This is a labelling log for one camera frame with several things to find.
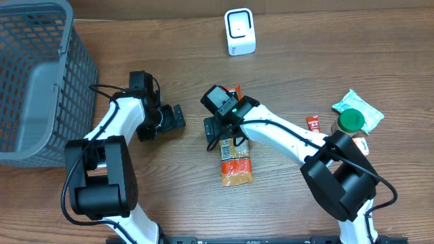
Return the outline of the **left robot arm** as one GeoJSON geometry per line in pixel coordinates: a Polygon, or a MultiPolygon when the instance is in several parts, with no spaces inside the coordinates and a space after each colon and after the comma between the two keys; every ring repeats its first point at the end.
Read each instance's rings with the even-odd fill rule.
{"type": "Polygon", "coordinates": [[[83,139],[64,148],[67,177],[60,207],[78,226],[110,226],[123,243],[168,243],[160,225],[138,204],[138,183],[128,151],[133,135],[154,140],[186,125],[180,105],[164,105],[157,79],[130,73],[129,86],[109,96],[109,110],[83,139]]]}

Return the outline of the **orange Kleenex tissue pack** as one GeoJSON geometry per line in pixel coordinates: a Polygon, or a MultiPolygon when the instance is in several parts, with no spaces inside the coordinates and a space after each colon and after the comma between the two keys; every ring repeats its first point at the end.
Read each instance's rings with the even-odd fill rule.
{"type": "Polygon", "coordinates": [[[364,156],[368,156],[370,151],[366,139],[363,137],[353,138],[354,143],[364,156]]]}

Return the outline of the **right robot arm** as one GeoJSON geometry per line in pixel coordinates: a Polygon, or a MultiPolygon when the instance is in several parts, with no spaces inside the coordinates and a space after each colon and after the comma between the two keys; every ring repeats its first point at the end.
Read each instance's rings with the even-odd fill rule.
{"type": "Polygon", "coordinates": [[[340,243],[383,240],[374,229],[372,213],[394,204],[397,191],[377,174],[349,135],[303,129],[249,96],[236,98],[221,85],[206,91],[201,103],[218,126],[208,151],[224,134],[270,146],[298,164],[316,202],[338,220],[340,243]]]}

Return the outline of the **teal tissue pack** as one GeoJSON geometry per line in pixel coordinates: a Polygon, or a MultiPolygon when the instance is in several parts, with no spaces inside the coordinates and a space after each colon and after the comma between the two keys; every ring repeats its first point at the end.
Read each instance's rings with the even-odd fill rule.
{"type": "Polygon", "coordinates": [[[384,115],[379,110],[365,102],[352,89],[349,90],[340,102],[333,104],[332,108],[339,113],[349,108],[358,110],[365,119],[361,130],[367,135],[384,119],[384,115]]]}

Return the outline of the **orange spaghetti packet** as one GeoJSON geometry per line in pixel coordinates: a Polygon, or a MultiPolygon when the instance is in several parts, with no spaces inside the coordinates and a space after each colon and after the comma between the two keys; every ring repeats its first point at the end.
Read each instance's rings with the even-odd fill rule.
{"type": "Polygon", "coordinates": [[[224,134],[219,140],[222,187],[250,184],[254,181],[249,142],[224,134]]]}

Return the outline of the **green lidded jar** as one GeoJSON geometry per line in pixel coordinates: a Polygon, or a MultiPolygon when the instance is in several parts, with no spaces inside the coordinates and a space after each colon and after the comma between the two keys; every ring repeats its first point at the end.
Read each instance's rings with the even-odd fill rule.
{"type": "Polygon", "coordinates": [[[364,115],[354,108],[348,108],[341,112],[331,126],[332,133],[342,131],[350,136],[361,131],[365,124],[364,115]]]}

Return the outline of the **red coffee sachet stick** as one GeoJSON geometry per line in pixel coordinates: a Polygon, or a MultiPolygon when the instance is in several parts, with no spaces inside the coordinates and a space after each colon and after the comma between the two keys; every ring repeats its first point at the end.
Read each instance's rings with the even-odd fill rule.
{"type": "Polygon", "coordinates": [[[321,133],[319,117],[317,115],[306,118],[308,129],[315,133],[321,133]]]}

